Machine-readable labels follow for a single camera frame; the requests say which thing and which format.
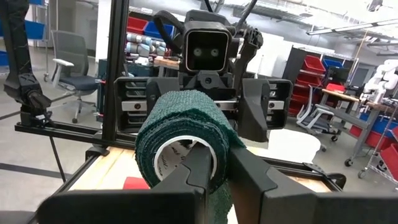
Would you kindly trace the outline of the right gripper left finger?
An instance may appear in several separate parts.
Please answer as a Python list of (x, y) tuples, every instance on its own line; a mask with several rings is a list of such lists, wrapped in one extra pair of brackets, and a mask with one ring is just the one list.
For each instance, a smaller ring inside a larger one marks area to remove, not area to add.
[(211, 152), (194, 146), (150, 190), (74, 190), (44, 200), (39, 224), (206, 224)]

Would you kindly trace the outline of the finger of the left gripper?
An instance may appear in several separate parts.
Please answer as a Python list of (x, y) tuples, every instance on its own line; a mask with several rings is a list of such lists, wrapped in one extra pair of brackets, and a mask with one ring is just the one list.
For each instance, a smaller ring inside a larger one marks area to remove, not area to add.
[(267, 110), (270, 86), (265, 79), (244, 78), (238, 103), (238, 135), (267, 142)]
[(153, 108), (156, 101), (170, 91), (180, 91), (183, 85), (177, 77), (150, 77), (146, 83), (146, 102), (148, 108)]

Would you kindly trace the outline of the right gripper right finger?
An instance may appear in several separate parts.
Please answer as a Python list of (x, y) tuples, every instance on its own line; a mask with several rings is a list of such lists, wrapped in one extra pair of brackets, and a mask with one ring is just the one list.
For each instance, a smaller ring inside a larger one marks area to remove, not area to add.
[(239, 224), (398, 224), (398, 194), (314, 192), (244, 148), (229, 153)]

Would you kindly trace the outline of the red elastic bandage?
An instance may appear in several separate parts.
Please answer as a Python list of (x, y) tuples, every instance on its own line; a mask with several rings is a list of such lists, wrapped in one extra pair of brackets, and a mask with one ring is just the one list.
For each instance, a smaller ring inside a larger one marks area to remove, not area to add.
[(126, 177), (123, 189), (147, 190), (150, 189), (150, 187), (141, 177)]

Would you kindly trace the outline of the green elastic bandage roll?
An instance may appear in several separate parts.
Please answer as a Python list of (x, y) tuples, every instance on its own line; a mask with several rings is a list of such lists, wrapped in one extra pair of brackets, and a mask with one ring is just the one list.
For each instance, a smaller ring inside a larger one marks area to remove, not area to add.
[(136, 162), (149, 187), (160, 182), (154, 168), (156, 152), (178, 136), (198, 137), (214, 149), (217, 168), (210, 184), (208, 223), (228, 224), (233, 206), (226, 180), (228, 154), (232, 147), (246, 146), (208, 95), (196, 90), (170, 91), (157, 100), (136, 138)]

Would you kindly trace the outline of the red storage bin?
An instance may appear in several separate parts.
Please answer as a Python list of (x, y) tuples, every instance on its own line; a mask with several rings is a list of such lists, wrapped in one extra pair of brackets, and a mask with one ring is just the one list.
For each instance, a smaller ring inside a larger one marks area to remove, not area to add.
[(146, 20), (128, 17), (126, 30), (130, 33), (143, 34), (147, 24), (148, 21)]
[(312, 55), (307, 55), (304, 59), (304, 63), (302, 65), (302, 69), (308, 72), (325, 73), (325, 68), (318, 57), (314, 57)]

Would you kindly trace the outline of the wooden top desk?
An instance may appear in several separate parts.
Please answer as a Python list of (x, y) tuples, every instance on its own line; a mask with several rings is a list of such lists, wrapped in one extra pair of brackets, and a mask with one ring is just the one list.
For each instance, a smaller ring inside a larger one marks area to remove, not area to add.
[[(354, 159), (357, 158), (359, 152), (362, 150), (366, 139), (369, 136), (369, 133), (371, 132), (371, 128), (376, 122), (377, 117), (379, 116), (380, 113), (384, 113), (385, 115), (390, 115), (391, 118), (395, 116), (396, 112), (396, 107), (395, 105), (384, 105), (382, 103), (372, 103), (372, 102), (367, 102), (366, 106), (370, 107), (371, 112), (369, 114), (368, 119), (361, 120), (357, 115), (351, 115), (350, 111), (353, 107), (354, 103), (358, 103), (358, 107), (360, 107), (360, 100), (354, 96), (349, 96), (344, 93), (339, 93), (338, 91), (331, 91), (327, 89), (322, 89), (323, 96), (321, 99), (320, 104), (326, 106), (331, 112), (334, 113), (334, 118), (340, 119), (340, 122), (337, 121), (330, 121), (330, 125), (338, 130), (338, 132), (335, 134), (336, 138), (339, 137), (341, 133), (346, 133), (354, 137), (348, 129), (345, 128), (345, 124), (352, 124), (353, 126), (356, 126), (358, 128), (361, 128), (361, 134), (356, 138), (356, 144), (354, 145), (353, 148), (353, 153), (352, 155), (345, 160), (345, 166), (350, 167), (353, 165)], [(327, 99), (330, 96), (335, 96), (339, 100), (347, 101), (349, 103), (349, 106), (345, 111), (337, 109), (337, 108), (332, 108), (331, 106), (328, 106), (326, 104)]]

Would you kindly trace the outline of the gray office chair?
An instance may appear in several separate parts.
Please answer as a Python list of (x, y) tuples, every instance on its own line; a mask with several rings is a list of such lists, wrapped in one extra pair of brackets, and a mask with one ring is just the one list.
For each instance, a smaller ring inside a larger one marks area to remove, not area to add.
[(86, 42), (83, 36), (74, 32), (52, 30), (55, 70), (50, 78), (54, 88), (64, 90), (76, 97), (72, 123), (77, 124), (83, 107), (95, 109), (95, 104), (83, 101), (84, 96), (93, 94), (98, 88), (98, 81), (88, 74), (89, 61)]

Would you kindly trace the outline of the white frame office chair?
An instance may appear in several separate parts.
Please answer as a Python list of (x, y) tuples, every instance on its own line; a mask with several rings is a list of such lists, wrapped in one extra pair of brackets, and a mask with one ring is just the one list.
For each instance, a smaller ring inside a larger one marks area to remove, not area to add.
[(313, 87), (308, 85), (308, 100), (304, 104), (296, 116), (296, 125), (305, 129), (311, 135), (317, 134), (331, 134), (333, 138), (337, 132), (332, 130), (332, 126), (327, 119), (322, 118), (323, 115), (334, 117), (334, 113), (326, 106), (313, 104), (312, 95)]

